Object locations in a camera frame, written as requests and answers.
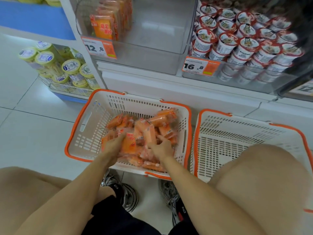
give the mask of thigh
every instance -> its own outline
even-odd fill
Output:
[[[69,180],[23,168],[0,169],[0,234],[13,234],[33,212],[68,183]]]
[[[211,182],[250,216],[268,235],[299,234],[312,179],[282,148],[259,144],[221,167]]]

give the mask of shopping basket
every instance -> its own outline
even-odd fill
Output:
[[[171,107],[178,109],[179,119],[178,143],[174,157],[187,168],[192,139],[191,111],[188,106],[104,89],[95,90],[81,110],[65,146],[65,154],[76,160],[92,162],[101,152],[101,138],[108,131],[105,128],[107,122],[117,114],[151,118],[159,110]],[[117,162],[111,168],[171,179],[168,173],[138,168],[128,163]]]
[[[198,115],[190,172],[208,182],[221,166],[257,143],[276,145],[287,150],[313,174],[312,153],[300,130],[210,109],[204,109]]]

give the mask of shoe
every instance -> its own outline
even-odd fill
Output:
[[[107,170],[102,179],[101,186],[110,186],[113,184],[120,185],[123,188],[123,196],[121,197],[120,204],[127,212],[133,212],[139,201],[138,193],[130,185],[122,183],[118,175],[110,174],[110,171]]]
[[[159,180],[159,190],[164,200],[166,201],[167,207],[172,210],[172,224],[175,226],[180,222],[178,213],[176,211],[176,203],[180,199],[174,183],[168,180]]]

